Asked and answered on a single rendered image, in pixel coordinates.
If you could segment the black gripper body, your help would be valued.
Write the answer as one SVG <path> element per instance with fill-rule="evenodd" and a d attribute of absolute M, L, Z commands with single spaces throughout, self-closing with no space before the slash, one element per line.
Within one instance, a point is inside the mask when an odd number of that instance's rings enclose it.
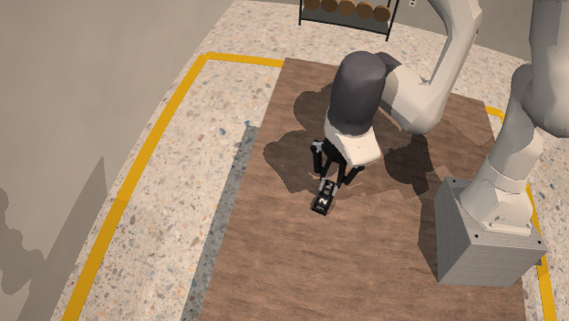
<path fill-rule="evenodd" d="M 328 157 L 328 155 L 330 153 L 332 156 L 334 156 L 334 159 L 332 161 L 339 164 L 339 160 L 344 159 L 343 155 L 336 148 L 336 146 L 334 144 L 332 144 L 326 137 L 325 137 L 325 140 L 323 142 L 324 143 L 321 145 L 321 148 L 322 148 L 323 152 L 325 153 L 325 155 Z"/>

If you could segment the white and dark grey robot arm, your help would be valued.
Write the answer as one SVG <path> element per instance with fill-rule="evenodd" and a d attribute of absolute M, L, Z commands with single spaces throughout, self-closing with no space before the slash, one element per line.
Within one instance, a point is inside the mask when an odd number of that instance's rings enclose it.
<path fill-rule="evenodd" d="M 482 10 L 479 0 L 428 1 L 448 36 L 430 80 L 385 52 L 352 52 L 336 72 L 324 130 L 351 168 L 380 157 L 371 127 L 378 106 L 408 134 L 428 134 L 440 122 Z M 531 234 L 528 174 L 543 152 L 545 132 L 569 138 L 569 0 L 533 0 L 529 43 L 532 62 L 512 74 L 499 135 L 460 194 L 462 208 L 488 232 Z"/>

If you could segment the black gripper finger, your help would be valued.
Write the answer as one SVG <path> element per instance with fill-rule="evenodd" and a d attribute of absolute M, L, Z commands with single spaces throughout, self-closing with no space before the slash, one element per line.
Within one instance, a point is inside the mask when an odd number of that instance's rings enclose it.
<path fill-rule="evenodd" d="M 340 159 L 339 160 L 339 166 L 338 166 L 338 175 L 337 175 L 337 181 L 336 181 L 336 185 L 335 188 L 333 190 L 332 196 L 335 196 L 337 189 L 340 188 L 341 183 L 344 183 L 345 185 L 348 185 L 355 177 L 356 175 L 365 169 L 365 166 L 361 166 L 361 167 L 355 167 L 352 168 L 352 170 L 349 172 L 349 174 L 347 176 L 345 176 L 345 172 L 346 172 L 346 165 L 345 165 L 346 160 L 345 159 Z M 337 187 L 338 186 L 338 187 Z"/>
<path fill-rule="evenodd" d="M 321 145 L 324 142 L 319 142 L 318 140 L 314 140 L 313 144 L 310 147 L 310 150 L 313 152 L 313 158 L 314 158 L 314 172 L 315 173 L 320 173 L 320 187 L 319 187 L 319 191 L 322 191 L 324 182 L 325 182 L 325 178 L 326 175 L 328 173 L 328 169 L 331 165 L 332 160 L 334 159 L 334 156 L 332 156 L 331 154 L 328 155 L 328 158 L 326 160 L 326 164 L 324 167 L 322 167 L 322 151 L 321 151 Z"/>

